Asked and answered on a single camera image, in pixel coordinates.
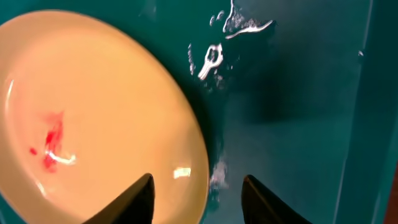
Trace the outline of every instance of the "brown surface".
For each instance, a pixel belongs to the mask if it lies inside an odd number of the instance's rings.
[[[398,223],[398,166],[392,184],[390,199],[384,224],[397,224]]]

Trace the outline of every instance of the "green container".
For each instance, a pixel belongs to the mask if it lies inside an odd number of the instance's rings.
[[[395,25],[382,12],[394,13],[397,3],[232,3],[0,0],[0,24],[39,9],[75,11],[152,52],[205,136],[212,172],[203,223],[243,223],[241,186],[252,174],[312,223],[382,224],[398,158],[395,39],[387,33]],[[231,11],[235,19],[226,23]],[[245,23],[271,20],[260,32],[227,39]],[[218,44],[222,63],[199,78]],[[23,223],[1,198],[0,211],[5,223]]]

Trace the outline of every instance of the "white plate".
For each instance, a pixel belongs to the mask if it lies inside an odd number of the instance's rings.
[[[26,222],[81,223],[146,172],[154,223],[199,222],[209,175],[200,128],[128,36],[70,12],[19,16],[0,27],[0,84],[0,191]]]

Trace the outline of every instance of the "plate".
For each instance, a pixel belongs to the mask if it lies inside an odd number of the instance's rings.
[[[166,69],[88,16],[38,11],[0,27],[0,192],[27,223],[81,223],[146,172],[153,223],[198,223],[205,143]]]

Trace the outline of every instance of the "cream-colored plate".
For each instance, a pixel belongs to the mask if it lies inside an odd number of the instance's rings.
[[[198,223],[205,143],[183,93],[120,31],[41,11],[0,27],[0,191],[28,223],[81,223],[150,172],[153,223]]]

